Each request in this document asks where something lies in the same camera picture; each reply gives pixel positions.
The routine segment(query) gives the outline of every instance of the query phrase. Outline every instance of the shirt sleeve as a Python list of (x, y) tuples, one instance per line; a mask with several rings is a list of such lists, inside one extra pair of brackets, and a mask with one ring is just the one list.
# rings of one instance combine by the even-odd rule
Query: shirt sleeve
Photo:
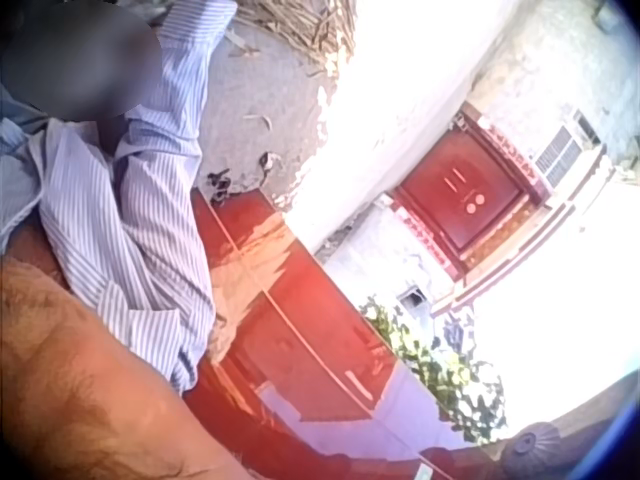
[(196, 383), (215, 318), (190, 191), (209, 60), (235, 10), (179, 0), (169, 14), (162, 79), (128, 112), (116, 149), (128, 163), (119, 193), (81, 125), (52, 119), (28, 144), (43, 166), (42, 224), (71, 290), (179, 393)]
[(202, 158), (198, 135), (209, 61), (235, 11), (229, 0), (174, 6), (158, 33), (162, 78), (148, 100), (126, 115), (128, 133), (116, 151), (116, 159), (128, 161), (119, 199), (124, 229), (187, 327), (171, 373), (179, 391), (195, 384), (213, 326), (211, 281), (190, 191)]

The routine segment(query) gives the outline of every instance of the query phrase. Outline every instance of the blue striped shirt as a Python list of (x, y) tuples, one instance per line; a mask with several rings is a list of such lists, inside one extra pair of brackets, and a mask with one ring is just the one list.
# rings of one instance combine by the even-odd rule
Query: blue striped shirt
[(209, 59), (235, 11), (230, 0), (180, 0), (167, 17), (163, 78), (127, 113), (113, 159), (128, 161), (117, 195), (95, 124), (50, 120), (27, 135), (0, 122), (1, 251), (37, 206), (73, 293), (180, 393), (196, 383), (215, 317), (190, 190)]

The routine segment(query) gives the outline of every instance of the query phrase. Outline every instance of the ground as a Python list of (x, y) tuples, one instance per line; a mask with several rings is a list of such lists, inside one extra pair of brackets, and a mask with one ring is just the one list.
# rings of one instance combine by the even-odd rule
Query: ground
[[(260, 156), (273, 152), (282, 161), (275, 162), (263, 192), (287, 211), (304, 162), (324, 143), (319, 92), (330, 97), (335, 82), (274, 35), (236, 23), (231, 29), (259, 52), (242, 56), (225, 39), (213, 54), (197, 185), (207, 194), (206, 174), (224, 168), (234, 180), (254, 176)], [(246, 118), (254, 115), (268, 117), (272, 129), (261, 118)]]

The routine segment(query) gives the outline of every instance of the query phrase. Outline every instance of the red door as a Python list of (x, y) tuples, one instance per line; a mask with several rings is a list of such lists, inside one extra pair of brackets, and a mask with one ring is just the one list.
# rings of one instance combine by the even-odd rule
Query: red door
[(457, 252), (522, 194), (497, 161), (473, 137), (457, 129), (440, 139), (399, 190)]

